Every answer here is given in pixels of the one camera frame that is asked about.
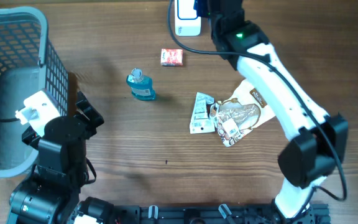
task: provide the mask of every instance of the bottle label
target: bottle label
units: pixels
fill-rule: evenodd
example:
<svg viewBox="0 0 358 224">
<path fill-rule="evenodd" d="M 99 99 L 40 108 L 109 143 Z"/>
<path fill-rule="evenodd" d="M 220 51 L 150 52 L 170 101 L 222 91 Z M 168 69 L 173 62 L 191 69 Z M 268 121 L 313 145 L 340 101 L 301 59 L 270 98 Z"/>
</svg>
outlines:
<svg viewBox="0 0 358 224">
<path fill-rule="evenodd" d="M 132 91 L 136 94 L 136 95 L 139 95 L 139 96 L 151 96 L 151 92 L 149 89 L 145 89 L 145 90 L 140 90 L 140 89 L 136 89 L 136 88 L 132 88 Z"/>
</svg>

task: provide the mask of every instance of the blue-gray basket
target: blue-gray basket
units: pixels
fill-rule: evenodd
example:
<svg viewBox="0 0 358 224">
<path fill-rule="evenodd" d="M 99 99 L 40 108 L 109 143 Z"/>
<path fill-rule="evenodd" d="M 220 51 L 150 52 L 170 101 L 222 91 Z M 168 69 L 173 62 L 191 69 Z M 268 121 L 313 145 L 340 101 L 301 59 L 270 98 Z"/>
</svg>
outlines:
<svg viewBox="0 0 358 224">
<path fill-rule="evenodd" d="M 48 22 L 38 9 L 0 9 L 0 119 L 14 118 L 23 101 L 41 89 L 67 113 L 67 71 L 48 39 Z M 22 143 L 28 125 L 0 123 L 0 177 L 25 172 L 38 151 Z"/>
</svg>

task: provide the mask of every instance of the blue bottle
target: blue bottle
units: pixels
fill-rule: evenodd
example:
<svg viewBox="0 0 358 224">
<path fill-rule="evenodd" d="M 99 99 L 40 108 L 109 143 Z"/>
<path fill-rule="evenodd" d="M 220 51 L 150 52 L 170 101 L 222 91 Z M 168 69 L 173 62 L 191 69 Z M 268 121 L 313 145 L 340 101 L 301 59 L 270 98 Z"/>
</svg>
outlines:
<svg viewBox="0 0 358 224">
<path fill-rule="evenodd" d="M 127 84 L 132 89 L 132 95 L 138 100 L 155 100 L 153 80 L 143 75 L 142 70 L 135 68 L 127 77 Z"/>
</svg>

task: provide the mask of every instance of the basket bottom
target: basket bottom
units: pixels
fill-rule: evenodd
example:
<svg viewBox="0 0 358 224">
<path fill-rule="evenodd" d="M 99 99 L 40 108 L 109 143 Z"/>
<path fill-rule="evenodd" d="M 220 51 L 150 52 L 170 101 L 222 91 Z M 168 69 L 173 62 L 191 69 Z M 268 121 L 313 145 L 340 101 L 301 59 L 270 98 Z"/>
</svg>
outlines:
<svg viewBox="0 0 358 224">
<path fill-rule="evenodd" d="M 39 72 L 38 67 L 17 68 L 0 76 L 0 118 L 14 118 L 23 101 L 39 91 Z M 18 166 L 35 150 L 22 142 L 28 127 L 19 121 L 0 123 L 0 170 Z"/>
</svg>

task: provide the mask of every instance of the brown label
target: brown label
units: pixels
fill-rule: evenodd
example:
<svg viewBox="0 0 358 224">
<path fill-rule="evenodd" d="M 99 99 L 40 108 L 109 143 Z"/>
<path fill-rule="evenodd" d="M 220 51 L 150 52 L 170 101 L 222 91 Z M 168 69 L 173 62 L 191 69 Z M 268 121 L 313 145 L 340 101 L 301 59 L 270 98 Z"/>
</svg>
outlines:
<svg viewBox="0 0 358 224">
<path fill-rule="evenodd" d="M 260 106 L 262 108 L 264 108 L 267 105 L 267 103 L 264 100 L 264 98 L 262 97 L 262 95 L 255 88 L 253 90 L 251 90 L 249 92 L 249 94 L 251 94 L 255 98 L 255 100 L 258 101 L 258 103 L 260 104 Z"/>
</svg>

